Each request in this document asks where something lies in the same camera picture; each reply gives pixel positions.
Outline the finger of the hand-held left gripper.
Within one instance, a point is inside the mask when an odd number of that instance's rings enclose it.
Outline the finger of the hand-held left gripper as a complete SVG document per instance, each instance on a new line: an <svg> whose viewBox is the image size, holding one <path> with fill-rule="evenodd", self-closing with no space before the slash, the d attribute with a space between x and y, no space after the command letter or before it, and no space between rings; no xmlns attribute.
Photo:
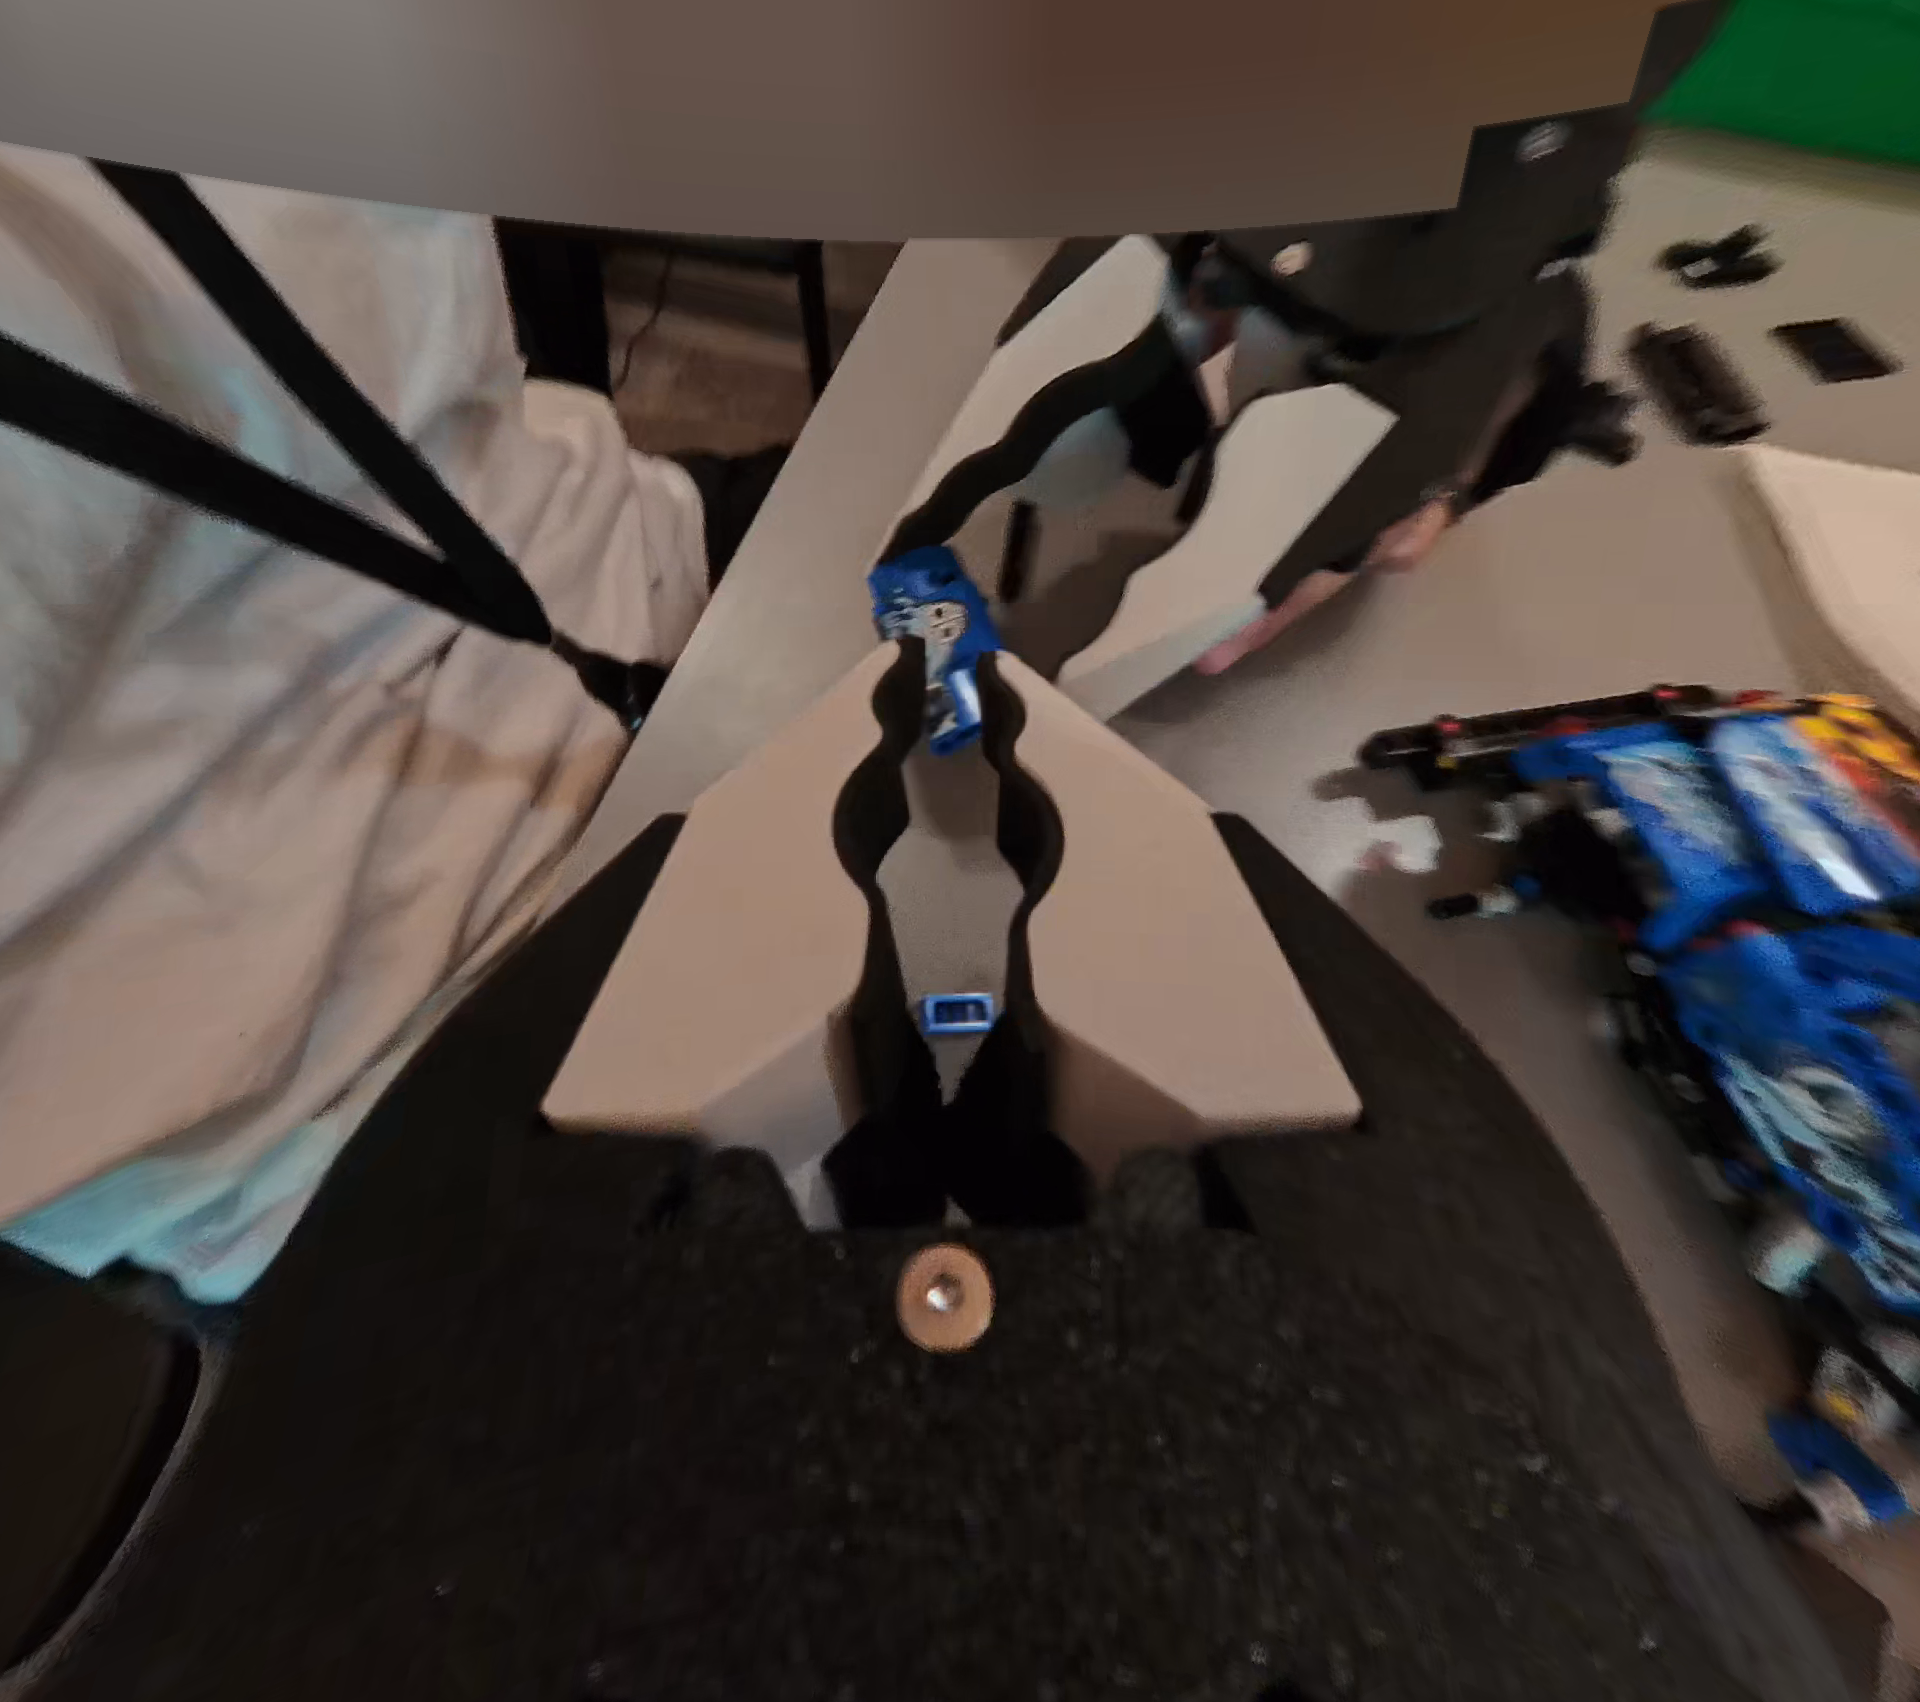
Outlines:
<svg viewBox="0 0 1920 1702"><path fill-rule="evenodd" d="M1035 669L1099 721L1255 626L1264 580L1397 427L1338 384L1231 410L1207 382L1200 400L1207 433L1170 488L1124 473L1043 514Z"/></svg>
<svg viewBox="0 0 1920 1702"><path fill-rule="evenodd" d="M889 558L951 543L996 496L1076 507L1121 475L1170 488L1200 448L1200 378L1174 249L1067 245L962 400Z"/></svg>

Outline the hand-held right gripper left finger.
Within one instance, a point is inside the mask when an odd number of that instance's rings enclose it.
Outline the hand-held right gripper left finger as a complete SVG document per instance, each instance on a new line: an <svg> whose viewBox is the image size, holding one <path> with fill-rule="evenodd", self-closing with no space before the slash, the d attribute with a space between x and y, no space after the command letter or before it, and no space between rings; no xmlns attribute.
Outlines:
<svg viewBox="0 0 1920 1702"><path fill-rule="evenodd" d="M555 1129L818 1161L937 1102L878 880L922 726L923 648L882 643L693 802L545 1088Z"/></svg>

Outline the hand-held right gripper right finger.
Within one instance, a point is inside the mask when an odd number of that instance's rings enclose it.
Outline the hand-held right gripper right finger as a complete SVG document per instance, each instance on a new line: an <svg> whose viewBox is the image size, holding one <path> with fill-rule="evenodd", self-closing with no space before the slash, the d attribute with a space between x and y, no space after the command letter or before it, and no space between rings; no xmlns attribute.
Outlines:
<svg viewBox="0 0 1920 1702"><path fill-rule="evenodd" d="M1043 1137L1146 1148L1353 1129L1360 1096L1221 819L1011 656L980 667L996 851L1021 884L1004 1021Z"/></svg>

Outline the blue printed lego panel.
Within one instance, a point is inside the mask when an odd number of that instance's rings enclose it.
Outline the blue printed lego panel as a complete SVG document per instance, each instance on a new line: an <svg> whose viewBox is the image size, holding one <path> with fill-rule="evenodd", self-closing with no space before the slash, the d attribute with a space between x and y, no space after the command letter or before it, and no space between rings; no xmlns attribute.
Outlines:
<svg viewBox="0 0 1920 1702"><path fill-rule="evenodd" d="M970 748L981 734L980 665L1000 649L988 595L947 543L878 562L866 595L882 640L922 644L929 755Z"/></svg>

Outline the blue lego truck model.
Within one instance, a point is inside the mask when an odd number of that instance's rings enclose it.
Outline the blue lego truck model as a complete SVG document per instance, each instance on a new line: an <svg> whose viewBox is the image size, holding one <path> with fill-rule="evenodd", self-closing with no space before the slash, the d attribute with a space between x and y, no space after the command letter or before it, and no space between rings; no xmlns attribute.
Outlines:
<svg viewBox="0 0 1920 1702"><path fill-rule="evenodd" d="M1434 921L1556 911L1619 1059L1786 1313L1771 1513L1916 1520L1916 740L1877 703L1648 686L1377 730L1358 769L1482 802L1501 877Z"/></svg>

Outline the person's left hand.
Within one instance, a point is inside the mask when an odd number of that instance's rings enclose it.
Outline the person's left hand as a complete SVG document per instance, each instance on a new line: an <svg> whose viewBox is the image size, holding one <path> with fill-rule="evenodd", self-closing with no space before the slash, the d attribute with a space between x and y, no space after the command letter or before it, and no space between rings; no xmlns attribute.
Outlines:
<svg viewBox="0 0 1920 1702"><path fill-rule="evenodd" d="M1268 644L1277 643L1296 622L1310 618L1310 611L1318 611L1362 577L1403 573L1419 569L1450 530L1456 515L1460 491L1434 491L1420 510L1382 530L1354 560L1307 573L1276 606L1262 611L1258 621L1243 626L1236 633L1198 656L1190 665L1192 676L1217 677L1233 669L1247 656L1255 656Z"/></svg>

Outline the person's white shirt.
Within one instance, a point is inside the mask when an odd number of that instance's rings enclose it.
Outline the person's white shirt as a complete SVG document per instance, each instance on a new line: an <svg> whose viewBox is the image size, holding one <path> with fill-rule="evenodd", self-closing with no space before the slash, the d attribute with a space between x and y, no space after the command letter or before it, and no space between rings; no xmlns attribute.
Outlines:
<svg viewBox="0 0 1920 1702"><path fill-rule="evenodd" d="M701 496L528 371L493 219L188 178L564 636L672 667ZM2 426L2 1243L238 1302L630 740L555 656Z"/></svg>

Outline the black metal frame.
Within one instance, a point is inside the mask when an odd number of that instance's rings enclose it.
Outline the black metal frame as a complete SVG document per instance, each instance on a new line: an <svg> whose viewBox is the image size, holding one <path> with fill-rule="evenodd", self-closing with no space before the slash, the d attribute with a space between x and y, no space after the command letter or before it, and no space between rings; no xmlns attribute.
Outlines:
<svg viewBox="0 0 1920 1702"><path fill-rule="evenodd" d="M688 236L660 232L598 232L533 219L493 219L515 343L533 377L556 373L561 384L615 395L623 377L608 369L607 249L638 247L660 256L656 312L664 312L670 281L679 260L723 263L752 275L781 275L799 288L799 316L812 399L833 377L827 321L827 263L821 241L773 241L748 236Z"/></svg>

